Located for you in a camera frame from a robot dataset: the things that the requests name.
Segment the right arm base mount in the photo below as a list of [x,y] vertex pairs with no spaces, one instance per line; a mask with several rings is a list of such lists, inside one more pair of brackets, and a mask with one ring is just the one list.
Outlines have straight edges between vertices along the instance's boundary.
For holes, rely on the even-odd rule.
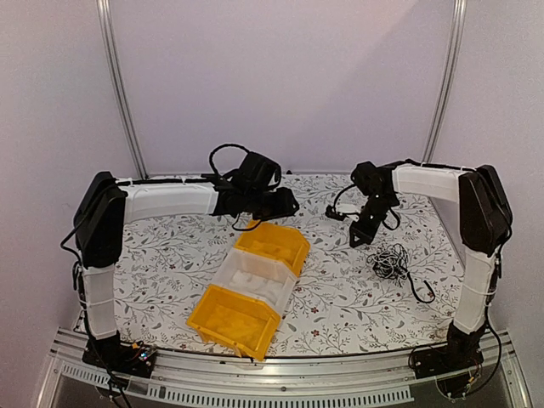
[[448,400],[468,396],[480,378],[483,362],[479,346],[465,355],[451,352],[447,346],[416,347],[408,357],[416,379],[433,377],[436,388]]

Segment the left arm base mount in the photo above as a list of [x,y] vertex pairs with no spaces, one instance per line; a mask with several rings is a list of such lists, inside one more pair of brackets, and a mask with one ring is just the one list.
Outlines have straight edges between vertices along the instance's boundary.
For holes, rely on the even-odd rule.
[[156,348],[142,342],[129,345],[116,338],[88,340],[82,362],[134,377],[150,378],[156,363]]

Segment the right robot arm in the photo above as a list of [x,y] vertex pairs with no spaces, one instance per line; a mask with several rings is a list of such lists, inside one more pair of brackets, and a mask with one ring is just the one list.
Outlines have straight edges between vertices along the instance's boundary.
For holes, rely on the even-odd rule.
[[464,280],[446,345],[420,349],[410,363],[418,377],[482,363],[479,340],[490,329],[489,307],[502,276],[502,248],[512,236],[513,214],[497,171],[421,164],[412,160],[375,166],[358,164],[351,182],[367,198],[349,227],[349,244],[370,244],[388,212],[400,204],[398,194],[416,194],[455,202],[465,251]]

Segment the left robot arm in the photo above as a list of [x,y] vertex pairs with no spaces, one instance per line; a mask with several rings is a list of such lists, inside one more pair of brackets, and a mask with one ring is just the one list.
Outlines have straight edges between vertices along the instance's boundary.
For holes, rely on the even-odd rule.
[[[226,147],[244,152],[241,164],[222,173],[214,157]],[[122,343],[115,318],[114,274],[126,225],[173,216],[248,214],[257,224],[296,214],[292,190],[282,186],[281,165],[241,144],[221,144],[208,156],[209,173],[196,178],[131,180],[97,173],[60,248],[73,254],[72,285],[83,312],[91,361],[118,370],[150,366],[149,347]]]

